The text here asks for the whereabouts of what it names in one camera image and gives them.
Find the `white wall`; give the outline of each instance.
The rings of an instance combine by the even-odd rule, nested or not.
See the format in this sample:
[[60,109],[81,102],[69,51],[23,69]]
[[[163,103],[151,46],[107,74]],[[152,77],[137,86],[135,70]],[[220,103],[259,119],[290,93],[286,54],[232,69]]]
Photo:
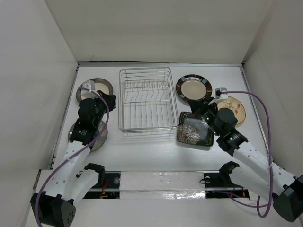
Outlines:
[[0,220],[20,226],[77,62],[43,0],[0,0]]
[[241,63],[272,0],[45,0],[79,61]]
[[[244,65],[269,108],[276,163],[303,174],[303,1],[275,0]],[[258,105],[263,127],[266,119]]]

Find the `gray plate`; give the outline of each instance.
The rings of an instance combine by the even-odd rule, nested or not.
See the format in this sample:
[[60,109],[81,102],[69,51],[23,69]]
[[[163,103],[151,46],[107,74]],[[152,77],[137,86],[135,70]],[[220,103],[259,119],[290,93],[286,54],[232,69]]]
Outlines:
[[[114,94],[113,86],[106,79],[94,78],[94,79],[90,79],[90,80],[94,81],[95,83],[104,84],[105,86],[107,86],[107,88],[109,90],[109,95]],[[76,92],[76,99],[77,99],[78,103],[80,103],[82,101],[80,90],[77,90],[77,92]]]
[[[72,125],[71,129],[68,132],[67,135],[67,140],[70,140],[71,134],[72,134],[72,130],[74,129],[75,124]],[[99,125],[99,132],[102,130],[102,128],[104,127],[104,122],[101,121],[100,125]],[[99,139],[97,139],[97,141],[94,143],[94,146],[92,148],[92,150],[90,152],[93,152],[95,150],[98,150],[106,141],[107,139],[107,127],[105,128],[104,132],[102,133],[102,135],[99,137]]]

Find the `metal wire rack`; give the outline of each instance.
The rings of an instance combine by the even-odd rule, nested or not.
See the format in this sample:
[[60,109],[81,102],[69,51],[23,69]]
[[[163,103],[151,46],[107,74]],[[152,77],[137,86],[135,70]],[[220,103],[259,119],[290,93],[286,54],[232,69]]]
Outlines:
[[124,133],[166,134],[178,125],[169,67],[123,69],[119,81],[119,128]]

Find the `black rimmed plate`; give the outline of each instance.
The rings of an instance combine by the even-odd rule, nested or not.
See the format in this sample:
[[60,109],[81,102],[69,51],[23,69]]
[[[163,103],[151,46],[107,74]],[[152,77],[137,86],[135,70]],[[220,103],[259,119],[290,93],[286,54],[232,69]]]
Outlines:
[[[95,82],[96,91],[101,90],[104,94],[107,94],[107,95],[114,94],[113,86],[106,79],[94,78],[94,79],[90,79],[90,80]],[[83,99],[80,90],[77,90],[77,92],[76,92],[76,99],[77,99],[78,103],[80,103]]]
[[176,85],[177,94],[185,101],[201,101],[205,97],[210,97],[213,88],[209,81],[199,75],[190,74],[179,79]]

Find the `plate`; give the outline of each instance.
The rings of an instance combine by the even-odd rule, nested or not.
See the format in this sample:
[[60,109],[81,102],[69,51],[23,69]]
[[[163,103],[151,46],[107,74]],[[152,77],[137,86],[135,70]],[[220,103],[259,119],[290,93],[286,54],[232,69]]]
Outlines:
[[218,103],[218,110],[221,108],[228,108],[233,111],[238,120],[237,125],[241,124],[246,118],[246,111],[243,104],[234,97],[228,96],[224,102]]
[[214,133],[204,119],[198,119],[191,112],[181,112],[177,141],[197,146],[211,147]]
[[[104,122],[103,121],[101,121],[100,122],[100,124],[99,124],[99,132],[98,133],[100,133],[101,132],[101,130],[102,130],[102,128],[104,127]],[[75,124],[73,124],[72,126],[71,126],[71,128],[70,128],[70,130],[69,130],[69,132],[68,132],[68,134],[67,134],[67,140],[68,141],[70,141],[70,137],[71,137],[71,134],[72,134],[72,131],[73,131],[73,129],[74,129],[74,126],[75,126]],[[90,152],[93,152],[93,151],[95,151],[95,150],[98,150],[104,143],[105,143],[105,141],[106,141],[106,139],[107,139],[107,134],[108,134],[108,132],[107,132],[107,127],[105,128],[105,130],[104,130],[104,132],[102,133],[102,135],[97,139],[97,141],[94,143],[94,146],[93,146],[93,148],[92,148],[92,150],[90,151]]]
[[199,75],[190,74],[179,79],[176,85],[177,94],[185,101],[200,101],[210,97],[213,88],[207,79]]
[[[95,89],[96,91],[101,90],[103,93],[107,95],[113,95],[114,94],[114,89],[111,83],[109,83],[106,79],[102,78],[94,78],[90,79],[95,82]],[[83,96],[81,95],[82,91],[77,90],[76,92],[76,99],[78,103],[80,103],[83,99]]]

